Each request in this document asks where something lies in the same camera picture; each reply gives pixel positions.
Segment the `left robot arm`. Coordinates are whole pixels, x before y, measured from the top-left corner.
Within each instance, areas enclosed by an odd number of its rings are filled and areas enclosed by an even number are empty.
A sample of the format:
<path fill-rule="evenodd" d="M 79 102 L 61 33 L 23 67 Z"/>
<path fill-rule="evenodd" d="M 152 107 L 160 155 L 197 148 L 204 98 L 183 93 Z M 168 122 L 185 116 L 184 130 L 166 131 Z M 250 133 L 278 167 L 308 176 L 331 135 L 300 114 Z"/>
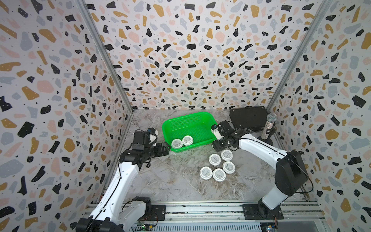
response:
<path fill-rule="evenodd" d="M 139 150 L 125 150 L 118 158 L 116 173 L 106 191 L 88 218 L 77 222 L 77 232 L 128 232 L 135 222 L 150 219 L 153 214 L 149 197 L 135 197 L 124 204 L 126 195 L 145 164 L 153 158 L 167 156 L 171 146 L 166 142 Z"/>

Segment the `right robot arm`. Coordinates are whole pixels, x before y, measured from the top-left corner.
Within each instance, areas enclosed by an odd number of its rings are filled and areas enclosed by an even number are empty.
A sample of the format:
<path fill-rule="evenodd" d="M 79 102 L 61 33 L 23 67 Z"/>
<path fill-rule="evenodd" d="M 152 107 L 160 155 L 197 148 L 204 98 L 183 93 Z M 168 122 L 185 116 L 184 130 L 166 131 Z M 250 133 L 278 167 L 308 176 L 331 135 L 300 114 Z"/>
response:
<path fill-rule="evenodd" d="M 275 170 L 274 187 L 257 203 L 262 215 L 278 209 L 282 202 L 310 180 L 301 154 L 295 150 L 288 152 L 275 148 L 243 129 L 227 132 L 219 125 L 211 129 L 211 132 L 216 137 L 212 145 L 217 152 L 229 147 L 245 150 Z"/>

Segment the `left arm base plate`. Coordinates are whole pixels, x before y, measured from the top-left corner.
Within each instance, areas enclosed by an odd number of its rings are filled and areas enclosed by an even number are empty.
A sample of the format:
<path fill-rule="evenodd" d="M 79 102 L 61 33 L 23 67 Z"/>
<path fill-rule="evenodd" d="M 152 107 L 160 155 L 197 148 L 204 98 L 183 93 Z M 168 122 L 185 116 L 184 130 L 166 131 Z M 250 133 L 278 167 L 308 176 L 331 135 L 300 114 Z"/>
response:
<path fill-rule="evenodd" d="M 166 205 L 152 205 L 138 221 L 164 221 Z"/>

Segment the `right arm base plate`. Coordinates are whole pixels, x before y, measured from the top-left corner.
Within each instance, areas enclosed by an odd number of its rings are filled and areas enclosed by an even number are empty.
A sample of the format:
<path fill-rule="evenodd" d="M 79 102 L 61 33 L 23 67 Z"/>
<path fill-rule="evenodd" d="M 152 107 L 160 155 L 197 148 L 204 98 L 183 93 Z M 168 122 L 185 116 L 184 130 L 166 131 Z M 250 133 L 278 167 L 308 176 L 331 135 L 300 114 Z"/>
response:
<path fill-rule="evenodd" d="M 245 220 L 282 220 L 284 219 L 280 206 L 271 210 L 265 204 L 242 205 Z"/>

